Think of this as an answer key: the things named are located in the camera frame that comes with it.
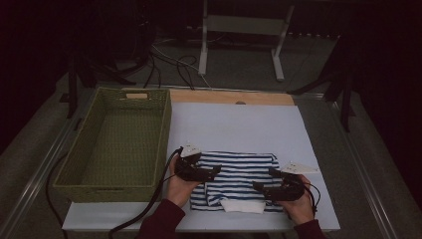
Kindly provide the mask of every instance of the blue and white striped cloth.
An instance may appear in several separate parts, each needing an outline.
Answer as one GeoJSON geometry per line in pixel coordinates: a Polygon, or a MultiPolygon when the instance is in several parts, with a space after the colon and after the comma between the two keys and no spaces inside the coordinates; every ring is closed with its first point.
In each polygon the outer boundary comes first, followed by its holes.
{"type": "Polygon", "coordinates": [[[281,179],[268,174],[270,167],[279,169],[277,158],[271,153],[243,153],[227,151],[202,152],[198,162],[200,167],[212,168],[222,165],[221,172],[214,181],[198,185],[192,192],[192,210],[224,210],[221,200],[242,200],[266,202],[265,212],[282,212],[283,208],[256,191],[252,181],[265,186],[280,186],[281,179]]]}

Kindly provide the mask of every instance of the hand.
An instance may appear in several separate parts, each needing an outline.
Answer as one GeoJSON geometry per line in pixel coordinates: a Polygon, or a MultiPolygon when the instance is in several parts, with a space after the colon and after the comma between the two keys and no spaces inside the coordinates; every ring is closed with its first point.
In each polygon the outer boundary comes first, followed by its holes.
{"type": "MultiPolygon", "coordinates": [[[[310,181],[307,178],[303,175],[299,175],[299,178],[307,188],[310,188],[310,181]]],[[[311,197],[306,190],[304,195],[296,201],[278,201],[277,203],[282,205],[288,211],[292,220],[297,225],[301,225],[315,219],[311,197]]]]}
{"type": "Polygon", "coordinates": [[[168,179],[168,187],[167,187],[167,199],[176,204],[179,207],[183,207],[186,204],[187,200],[190,197],[193,189],[199,185],[201,182],[196,181],[185,181],[174,175],[174,168],[176,164],[176,160],[179,158],[179,155],[176,154],[170,162],[170,176],[171,178],[168,179]]]}

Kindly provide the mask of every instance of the basket handle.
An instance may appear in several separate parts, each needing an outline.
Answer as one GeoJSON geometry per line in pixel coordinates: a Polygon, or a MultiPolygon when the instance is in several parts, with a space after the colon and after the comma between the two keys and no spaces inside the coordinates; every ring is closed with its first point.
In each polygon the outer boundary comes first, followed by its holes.
{"type": "Polygon", "coordinates": [[[126,93],[127,99],[150,100],[149,93],[126,93]]]}
{"type": "Polygon", "coordinates": [[[102,193],[102,192],[114,192],[114,193],[121,193],[124,192],[123,188],[98,188],[95,189],[95,192],[102,193]]]}

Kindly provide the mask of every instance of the white table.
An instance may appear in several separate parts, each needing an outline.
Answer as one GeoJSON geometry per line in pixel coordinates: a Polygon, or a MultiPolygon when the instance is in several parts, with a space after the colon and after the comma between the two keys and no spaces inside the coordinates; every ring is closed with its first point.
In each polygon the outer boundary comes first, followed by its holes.
{"type": "MultiPolygon", "coordinates": [[[[173,103],[172,108],[168,155],[191,142],[204,151],[271,152],[280,166],[294,161],[318,168],[304,122],[295,106],[173,103]]],[[[307,178],[321,193],[316,214],[320,227],[322,230],[339,229],[322,175],[309,174],[307,178]]],[[[142,202],[72,203],[63,229],[107,231],[136,216],[145,206],[142,202]]],[[[271,232],[292,230],[293,227],[281,213],[191,211],[189,203],[183,209],[186,216],[176,229],[179,232],[271,232]]],[[[126,230],[137,230],[139,225],[140,222],[126,230]]]]}

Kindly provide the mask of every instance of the table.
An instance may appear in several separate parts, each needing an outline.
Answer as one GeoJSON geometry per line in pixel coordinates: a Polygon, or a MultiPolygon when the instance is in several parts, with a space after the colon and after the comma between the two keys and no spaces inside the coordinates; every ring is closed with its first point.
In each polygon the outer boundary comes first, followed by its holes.
{"type": "MultiPolygon", "coordinates": [[[[203,150],[272,152],[278,157],[280,165],[291,160],[317,167],[301,114],[288,95],[172,90],[171,97],[173,115],[168,155],[190,141],[203,150]],[[251,123],[256,124],[257,121],[261,126],[254,129],[251,123]]],[[[322,175],[309,174],[308,178],[321,192],[316,214],[321,228],[339,229],[322,175]]],[[[146,202],[72,203],[63,229],[107,231],[136,216],[145,206],[146,202]]],[[[279,213],[191,211],[189,203],[183,210],[186,216],[178,225],[178,232],[270,232],[293,228],[287,216],[279,213]]],[[[137,230],[139,224],[135,223],[126,230],[137,230]]]]}
{"type": "Polygon", "coordinates": [[[275,49],[271,51],[274,70],[276,72],[276,80],[283,81],[282,64],[280,62],[280,52],[289,29],[289,23],[293,15],[295,6],[289,6],[289,10],[283,19],[264,19],[264,18],[247,18],[208,15],[208,0],[204,0],[204,10],[202,19],[202,47],[201,56],[199,58],[199,75],[205,75],[207,69],[208,47],[207,33],[209,31],[247,33],[247,34],[263,34],[279,36],[280,40],[275,49]]]}

